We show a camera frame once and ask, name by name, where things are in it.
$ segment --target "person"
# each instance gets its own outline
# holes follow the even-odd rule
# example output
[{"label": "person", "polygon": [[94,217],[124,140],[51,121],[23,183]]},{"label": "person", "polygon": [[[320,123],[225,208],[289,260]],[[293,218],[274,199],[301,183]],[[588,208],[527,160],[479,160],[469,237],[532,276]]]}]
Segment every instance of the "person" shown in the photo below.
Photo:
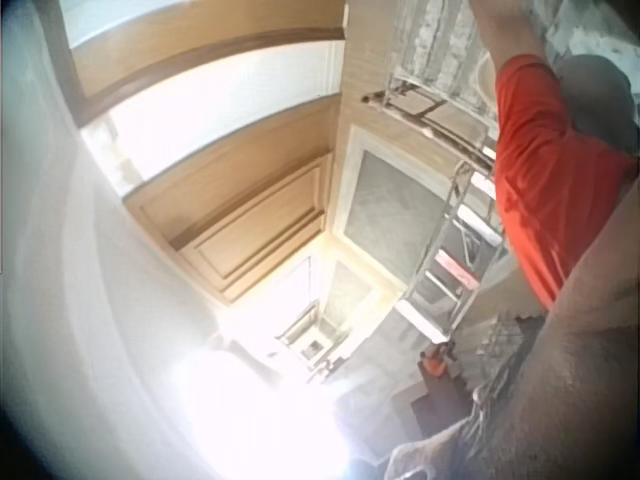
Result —
[{"label": "person", "polygon": [[598,57],[558,74],[520,0],[469,0],[494,61],[499,212],[550,312],[472,415],[397,448],[385,478],[638,478],[638,129]]},{"label": "person", "polygon": [[496,204],[534,293],[550,309],[637,176],[629,79],[580,55],[554,73],[519,0],[470,0],[493,60]]}]

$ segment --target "ladder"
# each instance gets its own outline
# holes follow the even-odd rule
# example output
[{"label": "ladder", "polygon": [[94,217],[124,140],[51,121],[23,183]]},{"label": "ladder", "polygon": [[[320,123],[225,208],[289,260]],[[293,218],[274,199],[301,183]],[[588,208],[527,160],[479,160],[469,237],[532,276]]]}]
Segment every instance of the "ladder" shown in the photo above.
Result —
[{"label": "ladder", "polygon": [[[452,338],[487,272],[505,249],[505,236],[494,210],[493,181],[472,163],[460,162],[441,218],[407,290],[395,306],[435,344]],[[462,249],[457,252],[446,245],[452,231],[461,236]],[[439,290],[453,303],[445,318],[440,315],[436,320],[433,304],[425,298],[426,289]]]}]

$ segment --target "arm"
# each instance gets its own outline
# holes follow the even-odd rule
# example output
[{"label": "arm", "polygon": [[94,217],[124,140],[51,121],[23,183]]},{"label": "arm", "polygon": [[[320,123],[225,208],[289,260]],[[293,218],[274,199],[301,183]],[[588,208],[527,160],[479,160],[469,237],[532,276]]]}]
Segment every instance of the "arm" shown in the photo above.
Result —
[{"label": "arm", "polygon": [[469,0],[469,3],[496,72],[517,55],[545,58],[544,47],[533,32],[523,0]]}]

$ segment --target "white wall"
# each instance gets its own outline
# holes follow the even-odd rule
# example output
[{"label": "white wall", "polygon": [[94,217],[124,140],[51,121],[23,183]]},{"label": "white wall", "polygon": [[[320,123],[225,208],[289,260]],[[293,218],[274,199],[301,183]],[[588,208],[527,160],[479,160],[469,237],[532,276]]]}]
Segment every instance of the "white wall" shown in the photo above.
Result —
[{"label": "white wall", "polygon": [[121,23],[186,0],[60,0],[69,46]]},{"label": "white wall", "polygon": [[344,41],[254,50],[176,75],[111,109],[144,180],[262,118],[340,91]]},{"label": "white wall", "polygon": [[99,172],[20,3],[2,25],[3,407],[62,478],[213,478],[172,378],[211,305]]}]

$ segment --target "red shirt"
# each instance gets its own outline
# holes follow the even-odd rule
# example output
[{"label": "red shirt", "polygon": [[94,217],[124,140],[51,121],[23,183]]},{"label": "red shirt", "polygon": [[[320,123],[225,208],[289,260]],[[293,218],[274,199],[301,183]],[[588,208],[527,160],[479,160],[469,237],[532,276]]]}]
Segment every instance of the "red shirt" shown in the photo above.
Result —
[{"label": "red shirt", "polygon": [[634,161],[572,128],[558,80],[539,57],[510,59],[496,94],[496,204],[529,284],[550,308],[613,212]]}]

